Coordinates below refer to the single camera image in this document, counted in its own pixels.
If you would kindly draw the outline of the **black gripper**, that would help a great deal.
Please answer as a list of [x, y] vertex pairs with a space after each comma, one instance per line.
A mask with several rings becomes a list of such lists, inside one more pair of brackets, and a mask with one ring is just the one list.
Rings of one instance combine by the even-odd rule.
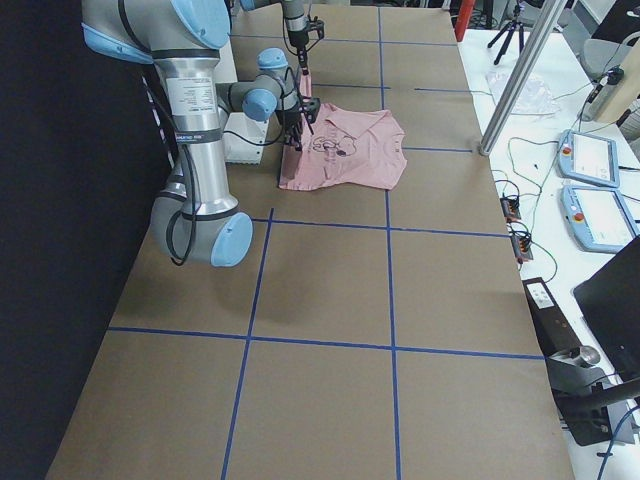
[[318, 17], [286, 18], [285, 28], [291, 46], [297, 49], [297, 59], [303, 76], [309, 75], [308, 44], [314, 33], [317, 40], [324, 38], [324, 21]]
[[292, 107], [280, 112], [280, 123], [284, 128], [283, 145], [296, 151], [302, 150], [302, 129], [304, 124], [313, 124], [320, 110], [318, 97], [302, 97]]

